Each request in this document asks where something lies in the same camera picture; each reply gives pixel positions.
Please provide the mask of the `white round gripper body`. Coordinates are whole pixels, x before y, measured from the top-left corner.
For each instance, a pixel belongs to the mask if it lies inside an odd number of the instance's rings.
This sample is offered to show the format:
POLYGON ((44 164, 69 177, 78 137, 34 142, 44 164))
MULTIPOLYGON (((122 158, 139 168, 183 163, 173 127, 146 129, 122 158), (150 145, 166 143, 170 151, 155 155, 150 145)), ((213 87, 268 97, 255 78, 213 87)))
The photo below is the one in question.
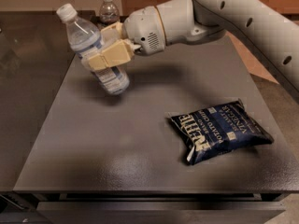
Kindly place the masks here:
POLYGON ((123 25, 128 39, 137 45, 137 55, 149 56, 165 49, 164 28, 156 7, 133 12, 123 25))

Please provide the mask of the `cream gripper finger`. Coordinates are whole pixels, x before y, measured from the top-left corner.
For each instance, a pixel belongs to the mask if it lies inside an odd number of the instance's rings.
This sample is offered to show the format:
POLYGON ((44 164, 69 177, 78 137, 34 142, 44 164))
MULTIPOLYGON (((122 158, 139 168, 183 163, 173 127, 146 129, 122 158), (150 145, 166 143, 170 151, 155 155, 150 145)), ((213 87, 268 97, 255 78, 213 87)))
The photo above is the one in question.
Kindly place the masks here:
POLYGON ((103 28, 101 30, 101 36, 105 43, 107 43, 108 41, 111 41, 111 40, 123 39, 124 34, 123 34, 123 30, 122 30, 122 23, 117 21, 117 22, 112 23, 109 26, 103 28))
POLYGON ((128 39, 120 39, 101 51, 96 51, 87 58, 87 64, 93 71, 104 70, 128 63, 140 49, 140 45, 132 43, 128 39))

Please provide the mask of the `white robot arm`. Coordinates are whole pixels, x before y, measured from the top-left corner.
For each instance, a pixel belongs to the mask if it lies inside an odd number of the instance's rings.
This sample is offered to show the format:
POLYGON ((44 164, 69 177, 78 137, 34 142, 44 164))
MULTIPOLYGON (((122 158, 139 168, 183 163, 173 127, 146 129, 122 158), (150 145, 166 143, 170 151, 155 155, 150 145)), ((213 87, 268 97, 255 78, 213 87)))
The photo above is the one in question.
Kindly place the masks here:
POLYGON ((101 31, 103 49, 87 56, 100 71, 167 46, 236 36, 294 98, 299 95, 299 26, 259 0, 171 0, 145 7, 101 31))

